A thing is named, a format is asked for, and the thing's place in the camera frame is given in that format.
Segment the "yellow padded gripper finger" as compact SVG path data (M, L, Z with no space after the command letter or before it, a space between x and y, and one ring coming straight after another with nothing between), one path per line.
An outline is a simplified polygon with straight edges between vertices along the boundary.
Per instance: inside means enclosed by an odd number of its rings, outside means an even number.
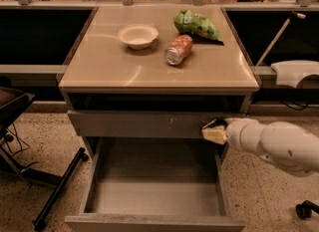
M226 130L224 125L207 127L202 131L203 138L214 143L223 145L227 142Z

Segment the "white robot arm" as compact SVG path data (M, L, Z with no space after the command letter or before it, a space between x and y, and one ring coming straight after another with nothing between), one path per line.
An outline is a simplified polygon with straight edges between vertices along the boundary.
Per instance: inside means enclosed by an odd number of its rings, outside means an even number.
M228 144L298 177L319 171L319 137L286 121L217 117L201 128L205 140Z

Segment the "white curved robot base part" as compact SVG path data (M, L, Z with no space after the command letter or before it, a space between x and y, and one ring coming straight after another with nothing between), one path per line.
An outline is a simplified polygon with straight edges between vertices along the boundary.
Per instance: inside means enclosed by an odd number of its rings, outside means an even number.
M319 76L319 62L291 60L273 63L271 69L276 73L276 84L297 88L309 76Z

